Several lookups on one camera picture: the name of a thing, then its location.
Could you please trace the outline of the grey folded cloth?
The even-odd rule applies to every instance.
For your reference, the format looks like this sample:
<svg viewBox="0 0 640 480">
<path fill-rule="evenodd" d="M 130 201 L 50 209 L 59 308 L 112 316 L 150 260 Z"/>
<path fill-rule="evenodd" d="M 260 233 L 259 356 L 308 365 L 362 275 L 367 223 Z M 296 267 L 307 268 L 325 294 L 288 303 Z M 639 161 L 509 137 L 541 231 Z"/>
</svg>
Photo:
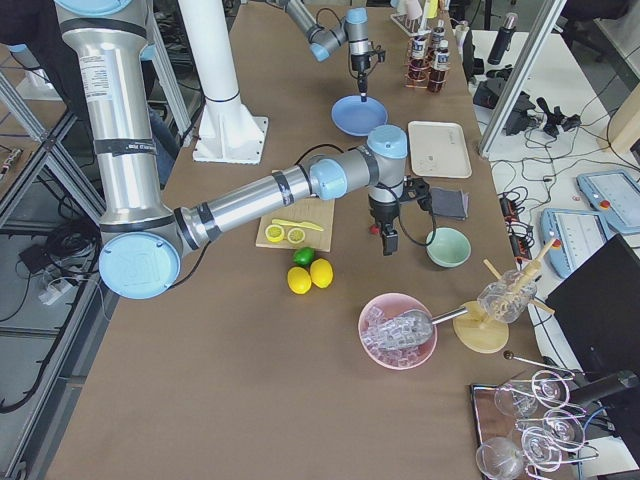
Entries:
<svg viewBox="0 0 640 480">
<path fill-rule="evenodd" d="M 468 218 L 469 195 L 467 192 L 432 187 L 431 197 L 433 213 L 436 216 L 457 220 Z"/>
</svg>

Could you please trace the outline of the black monitor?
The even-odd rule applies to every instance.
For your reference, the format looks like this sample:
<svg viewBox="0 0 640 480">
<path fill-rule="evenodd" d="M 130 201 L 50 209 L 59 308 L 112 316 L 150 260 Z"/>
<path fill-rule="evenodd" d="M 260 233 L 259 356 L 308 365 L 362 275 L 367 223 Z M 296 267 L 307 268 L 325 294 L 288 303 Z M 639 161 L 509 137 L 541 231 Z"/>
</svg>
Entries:
<svg viewBox="0 0 640 480">
<path fill-rule="evenodd" d="M 639 373 L 639 256 L 622 235 L 611 237 L 546 303 L 585 373 Z"/>
</svg>

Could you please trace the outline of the metal ice scoop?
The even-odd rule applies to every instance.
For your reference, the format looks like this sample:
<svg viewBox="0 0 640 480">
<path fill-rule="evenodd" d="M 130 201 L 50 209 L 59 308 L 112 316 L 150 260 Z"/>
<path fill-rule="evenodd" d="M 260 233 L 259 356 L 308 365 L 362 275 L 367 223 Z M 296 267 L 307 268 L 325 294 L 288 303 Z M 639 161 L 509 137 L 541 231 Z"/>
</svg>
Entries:
<svg viewBox="0 0 640 480">
<path fill-rule="evenodd" d="M 467 312 L 468 309 L 462 306 L 439 316 L 431 317 L 423 310 L 407 310 L 389 321 L 388 344 L 392 349 L 422 345 L 433 336 L 437 324 L 452 320 Z"/>
</svg>

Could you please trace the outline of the lemon slice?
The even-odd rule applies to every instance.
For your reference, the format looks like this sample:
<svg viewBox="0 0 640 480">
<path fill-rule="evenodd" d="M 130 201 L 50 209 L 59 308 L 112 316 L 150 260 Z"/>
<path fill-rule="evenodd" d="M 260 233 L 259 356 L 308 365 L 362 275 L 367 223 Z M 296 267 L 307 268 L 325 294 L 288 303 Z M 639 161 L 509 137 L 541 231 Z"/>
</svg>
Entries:
<svg viewBox="0 0 640 480">
<path fill-rule="evenodd" d="M 291 227 L 287 231 L 286 238 L 291 245 L 299 245 L 305 241 L 306 233 L 301 227 Z"/>
<path fill-rule="evenodd" d="M 279 243 L 286 237 L 285 229 L 279 224 L 269 224 L 264 230 L 265 238 L 270 243 Z"/>
</svg>

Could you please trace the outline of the black thermos bottle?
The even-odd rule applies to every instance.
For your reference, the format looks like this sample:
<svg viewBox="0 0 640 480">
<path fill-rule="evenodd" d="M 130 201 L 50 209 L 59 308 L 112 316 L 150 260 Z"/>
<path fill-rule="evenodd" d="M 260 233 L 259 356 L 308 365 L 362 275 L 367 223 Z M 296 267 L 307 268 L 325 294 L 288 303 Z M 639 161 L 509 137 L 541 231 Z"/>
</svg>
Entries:
<svg viewBox="0 0 640 480">
<path fill-rule="evenodd" d="M 487 59 L 487 62 L 490 65 L 498 65 L 501 63 L 505 52 L 510 48 L 511 39 L 516 31 L 517 23 L 517 13 L 508 12 L 505 15 L 503 25 L 498 30 L 495 41 L 492 45 Z"/>
</svg>

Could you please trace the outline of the wooden glass stand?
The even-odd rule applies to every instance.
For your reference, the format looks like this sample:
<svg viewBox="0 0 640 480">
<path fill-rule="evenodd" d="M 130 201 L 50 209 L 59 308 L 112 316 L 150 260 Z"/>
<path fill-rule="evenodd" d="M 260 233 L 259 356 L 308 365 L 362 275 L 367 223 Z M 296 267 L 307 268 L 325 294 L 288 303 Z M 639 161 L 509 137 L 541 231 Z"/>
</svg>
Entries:
<svg viewBox="0 0 640 480">
<path fill-rule="evenodd" d="M 559 248 L 560 246 L 559 239 L 551 238 L 535 259 L 531 260 L 522 270 L 517 271 L 523 271 L 527 279 L 531 278 L 535 282 L 544 256 L 552 248 Z M 499 273 L 488 259 L 484 259 L 483 263 L 497 280 L 501 278 L 503 274 Z M 550 314 L 555 313 L 552 308 L 544 305 L 541 301 L 536 301 L 534 298 L 529 303 Z M 468 312 L 453 320 L 454 331 L 460 341 L 471 350 L 479 353 L 491 354 L 500 351 L 507 344 L 509 338 L 508 325 L 510 323 L 504 324 L 490 317 L 479 305 L 477 299 L 466 302 L 464 306 L 468 309 Z"/>
</svg>

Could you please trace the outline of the wooden cutting board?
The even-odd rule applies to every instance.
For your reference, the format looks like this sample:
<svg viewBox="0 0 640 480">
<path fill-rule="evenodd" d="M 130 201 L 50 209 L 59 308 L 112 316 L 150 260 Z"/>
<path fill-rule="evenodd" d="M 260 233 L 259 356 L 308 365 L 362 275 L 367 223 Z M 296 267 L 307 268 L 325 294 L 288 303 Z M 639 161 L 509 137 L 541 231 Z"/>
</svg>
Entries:
<svg viewBox="0 0 640 480">
<path fill-rule="evenodd" d="M 334 200 L 300 200 L 260 219 L 255 246 L 278 249 L 311 247 L 329 252 L 332 243 Z"/>
</svg>

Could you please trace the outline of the pink bowl with ice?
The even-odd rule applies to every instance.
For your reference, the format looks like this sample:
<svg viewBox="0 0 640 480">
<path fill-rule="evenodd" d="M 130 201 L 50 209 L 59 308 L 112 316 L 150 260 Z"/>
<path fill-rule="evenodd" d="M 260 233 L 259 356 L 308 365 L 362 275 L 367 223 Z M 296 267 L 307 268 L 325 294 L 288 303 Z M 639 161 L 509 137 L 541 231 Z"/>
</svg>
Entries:
<svg viewBox="0 0 640 480">
<path fill-rule="evenodd" d="M 385 293 L 370 300 L 358 322 L 360 342 L 369 357 L 394 370 L 426 362 L 435 350 L 438 332 L 420 320 L 419 312 L 431 316 L 419 300 L 402 293 Z"/>
</svg>

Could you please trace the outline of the pink cup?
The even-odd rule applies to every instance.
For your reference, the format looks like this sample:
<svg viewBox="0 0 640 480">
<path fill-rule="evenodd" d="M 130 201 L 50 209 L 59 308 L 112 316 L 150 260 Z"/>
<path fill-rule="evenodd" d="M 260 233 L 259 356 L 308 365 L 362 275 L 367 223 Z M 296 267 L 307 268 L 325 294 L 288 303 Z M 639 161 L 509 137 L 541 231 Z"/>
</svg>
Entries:
<svg viewBox="0 0 640 480">
<path fill-rule="evenodd" d="M 398 10 L 402 10 L 408 20 L 416 20 L 423 14 L 423 8 L 419 0 L 402 0 Z"/>
</svg>

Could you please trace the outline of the green lime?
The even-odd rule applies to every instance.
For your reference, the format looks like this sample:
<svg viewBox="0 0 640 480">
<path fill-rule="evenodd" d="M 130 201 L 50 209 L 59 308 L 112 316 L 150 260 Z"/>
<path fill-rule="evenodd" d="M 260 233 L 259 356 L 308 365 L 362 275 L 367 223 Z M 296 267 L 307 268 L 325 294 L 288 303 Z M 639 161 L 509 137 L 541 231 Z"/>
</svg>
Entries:
<svg viewBox="0 0 640 480">
<path fill-rule="evenodd" d="M 302 247 L 293 254 L 293 262 L 301 267 L 309 266 L 316 257 L 315 250 L 311 247 Z"/>
</svg>

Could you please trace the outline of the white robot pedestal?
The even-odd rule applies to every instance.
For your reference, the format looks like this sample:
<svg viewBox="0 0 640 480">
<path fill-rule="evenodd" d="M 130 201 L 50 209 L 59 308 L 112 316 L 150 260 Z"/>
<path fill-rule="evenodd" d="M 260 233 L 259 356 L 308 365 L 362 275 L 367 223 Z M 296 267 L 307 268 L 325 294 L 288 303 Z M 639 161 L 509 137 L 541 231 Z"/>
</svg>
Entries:
<svg viewBox="0 0 640 480">
<path fill-rule="evenodd" d="M 253 116 L 241 100 L 222 3 L 181 1 L 179 8 L 205 97 L 193 158 L 256 165 L 268 119 Z"/>
</svg>

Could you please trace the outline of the white cup rack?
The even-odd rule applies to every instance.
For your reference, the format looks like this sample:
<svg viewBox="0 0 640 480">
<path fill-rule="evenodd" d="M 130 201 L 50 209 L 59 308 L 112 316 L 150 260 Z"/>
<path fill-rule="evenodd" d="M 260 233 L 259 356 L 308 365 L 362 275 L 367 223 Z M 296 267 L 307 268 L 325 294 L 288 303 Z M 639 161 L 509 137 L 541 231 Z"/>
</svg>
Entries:
<svg viewBox="0 0 640 480">
<path fill-rule="evenodd" d="M 449 8 L 446 0 L 391 0 L 391 20 L 409 36 L 436 26 L 441 13 Z"/>
</svg>

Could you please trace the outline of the tray of wine glasses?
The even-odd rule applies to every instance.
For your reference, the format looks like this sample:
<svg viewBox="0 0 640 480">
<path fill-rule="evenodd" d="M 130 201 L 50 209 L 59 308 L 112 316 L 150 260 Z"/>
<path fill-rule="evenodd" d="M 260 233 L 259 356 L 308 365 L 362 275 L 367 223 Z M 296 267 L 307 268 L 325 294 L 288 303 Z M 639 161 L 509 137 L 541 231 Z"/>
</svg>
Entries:
<svg viewBox="0 0 640 480">
<path fill-rule="evenodd" d="M 599 457 L 565 374 L 540 369 L 499 385 L 473 384 L 470 395 L 475 461 L 486 479 L 547 479 L 565 465 Z"/>
</svg>

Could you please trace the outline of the cream rectangular tray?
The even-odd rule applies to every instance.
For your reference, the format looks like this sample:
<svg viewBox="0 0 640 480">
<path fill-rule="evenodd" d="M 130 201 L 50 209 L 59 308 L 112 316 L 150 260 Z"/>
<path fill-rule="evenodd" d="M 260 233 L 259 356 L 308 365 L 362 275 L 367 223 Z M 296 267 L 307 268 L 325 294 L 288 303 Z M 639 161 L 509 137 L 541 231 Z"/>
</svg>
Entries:
<svg viewBox="0 0 640 480">
<path fill-rule="evenodd" d="M 414 174 L 452 179 L 472 175 L 466 140 L 458 123 L 411 121 L 408 137 Z"/>
</svg>

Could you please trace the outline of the aluminium frame post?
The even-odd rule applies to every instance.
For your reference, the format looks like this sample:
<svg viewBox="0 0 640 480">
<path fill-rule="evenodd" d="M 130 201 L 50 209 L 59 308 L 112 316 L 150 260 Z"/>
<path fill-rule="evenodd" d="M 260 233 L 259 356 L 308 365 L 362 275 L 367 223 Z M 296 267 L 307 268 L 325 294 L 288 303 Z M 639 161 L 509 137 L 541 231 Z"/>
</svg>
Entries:
<svg viewBox="0 0 640 480">
<path fill-rule="evenodd" d="M 489 158 L 492 146 L 506 125 L 507 118 L 515 106 L 529 72 L 565 4 L 566 0 L 546 0 L 543 2 L 541 10 L 536 16 L 531 31 L 520 51 L 514 70 L 507 80 L 488 126 L 482 134 L 478 146 L 481 157 Z"/>
</svg>

